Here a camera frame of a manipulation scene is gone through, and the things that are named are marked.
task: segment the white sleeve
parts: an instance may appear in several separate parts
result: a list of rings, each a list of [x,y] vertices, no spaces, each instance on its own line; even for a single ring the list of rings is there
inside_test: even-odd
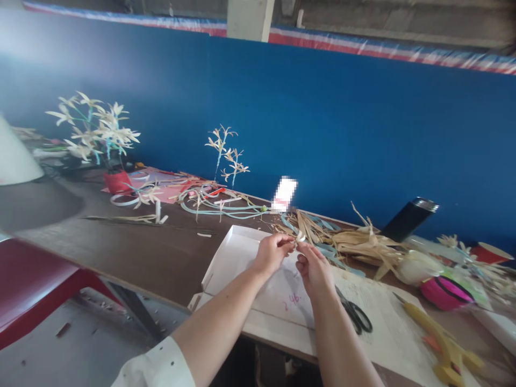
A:
[[[111,387],[195,387],[181,349],[168,336],[146,354],[124,364]]]

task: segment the white lamp shade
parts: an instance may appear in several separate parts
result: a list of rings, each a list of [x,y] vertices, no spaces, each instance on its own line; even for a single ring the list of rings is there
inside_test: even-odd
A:
[[[0,185],[25,183],[45,173],[0,114]]]

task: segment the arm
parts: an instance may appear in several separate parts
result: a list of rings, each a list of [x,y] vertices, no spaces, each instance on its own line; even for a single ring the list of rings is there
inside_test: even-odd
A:
[[[329,263],[308,243],[299,243],[296,267],[310,297],[319,367],[325,387],[383,387],[335,290]]]
[[[242,331],[256,294],[293,251],[293,238],[275,234],[260,242],[253,265],[172,334],[196,387],[208,386]]]

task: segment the thermos lid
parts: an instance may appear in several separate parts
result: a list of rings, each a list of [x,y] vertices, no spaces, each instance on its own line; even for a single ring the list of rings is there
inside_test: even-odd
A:
[[[420,198],[419,196],[411,202],[413,205],[425,209],[430,212],[435,212],[439,208],[439,204],[431,200]]]

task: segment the yellow tool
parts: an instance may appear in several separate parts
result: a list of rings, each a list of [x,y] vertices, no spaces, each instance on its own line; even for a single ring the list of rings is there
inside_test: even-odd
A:
[[[403,303],[407,314],[421,325],[441,347],[441,353],[437,354],[439,361],[434,366],[434,372],[439,380],[450,387],[465,387],[462,377],[463,362],[473,373],[480,372],[484,367],[484,362],[473,352],[466,351],[459,346],[452,334],[420,308],[405,301],[396,293],[394,295]]]

